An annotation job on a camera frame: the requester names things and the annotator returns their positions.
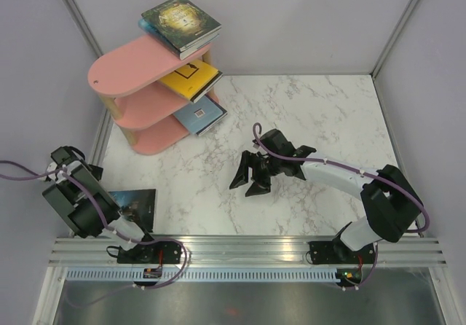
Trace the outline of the light blue book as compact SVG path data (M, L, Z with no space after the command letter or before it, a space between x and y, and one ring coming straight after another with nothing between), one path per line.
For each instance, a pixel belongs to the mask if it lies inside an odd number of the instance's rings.
M225 110L208 95L196 103L186 104L175 111L173 116L191 133L199 134L207 126L221 117Z

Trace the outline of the teal ocean cover book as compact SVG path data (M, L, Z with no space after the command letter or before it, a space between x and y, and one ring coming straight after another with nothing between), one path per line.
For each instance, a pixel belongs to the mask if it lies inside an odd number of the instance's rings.
M155 38L159 43L161 43L165 48L167 48L174 56L179 58L180 60L184 60L188 58L190 55L194 54L205 45L211 43L214 39L216 39L219 34L213 33L207 36L206 39L201 39L199 42L192 44L185 50L179 50L176 48L168 39L166 39L163 35L161 35L158 30L152 26L150 23L146 22L143 18L138 21L138 26L141 28L146 34Z

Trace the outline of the green forest cover book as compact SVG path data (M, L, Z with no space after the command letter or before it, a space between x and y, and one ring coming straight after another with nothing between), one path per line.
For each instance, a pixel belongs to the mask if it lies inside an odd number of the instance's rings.
M216 19L189 0L167 0L146 10L141 17L181 52L222 28Z

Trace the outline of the purple Robinson Crusoe book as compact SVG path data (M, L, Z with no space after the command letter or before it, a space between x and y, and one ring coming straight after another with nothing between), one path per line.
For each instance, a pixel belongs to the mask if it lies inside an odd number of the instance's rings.
M196 133L196 135L197 136L202 136L203 134L208 132L214 125L217 125L227 114L228 114L228 112L225 112L222 115L215 118L212 122L210 122L208 125L206 125L203 129L199 130Z

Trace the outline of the black moon sixpence book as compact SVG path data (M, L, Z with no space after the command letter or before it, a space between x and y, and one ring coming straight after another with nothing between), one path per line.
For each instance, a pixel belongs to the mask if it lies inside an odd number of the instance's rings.
M223 72L222 71L218 71L217 74L210 80L207 82L206 85L204 85L203 87L200 88L200 90L198 90L190 99L189 101L191 103L196 103L198 102L199 99L201 99L201 97L203 97L207 92L209 92L213 86L222 78L223 76Z

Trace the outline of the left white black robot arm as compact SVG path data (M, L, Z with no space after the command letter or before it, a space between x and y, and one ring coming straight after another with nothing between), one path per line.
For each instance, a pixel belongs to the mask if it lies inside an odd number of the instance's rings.
M117 252L109 253L118 263L150 263L159 255L159 245L143 226L141 202L118 201L100 185L103 169L89 165L73 146L60 146L51 153L58 172L42 196L58 216L80 238L105 235L114 239Z

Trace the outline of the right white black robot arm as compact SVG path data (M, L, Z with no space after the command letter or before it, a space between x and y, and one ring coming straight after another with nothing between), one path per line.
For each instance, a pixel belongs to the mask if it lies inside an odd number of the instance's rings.
M425 207L399 168L358 168L339 162L310 146L295 147L278 129L261 132L253 126L257 152L241 154L237 172L229 185L236 189L247 184L246 196L270 193L272 177L284 174L302 181L316 181L351 195L363 204L365 215L341 228L329 242L338 262L349 262L359 251L381 240L397 243L419 216L425 231L430 219Z

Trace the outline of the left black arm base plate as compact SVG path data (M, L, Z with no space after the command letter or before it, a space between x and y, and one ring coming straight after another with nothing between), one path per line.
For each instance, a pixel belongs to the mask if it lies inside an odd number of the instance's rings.
M136 245L128 251L119 248L118 264L176 265L181 261L181 246L173 241L161 241L151 245Z

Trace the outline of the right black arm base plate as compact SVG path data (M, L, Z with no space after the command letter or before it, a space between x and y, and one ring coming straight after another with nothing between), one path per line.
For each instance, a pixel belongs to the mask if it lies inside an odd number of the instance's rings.
M315 240L308 242L311 263L314 265L363 265L373 264L375 248L369 244L353 251L341 242Z

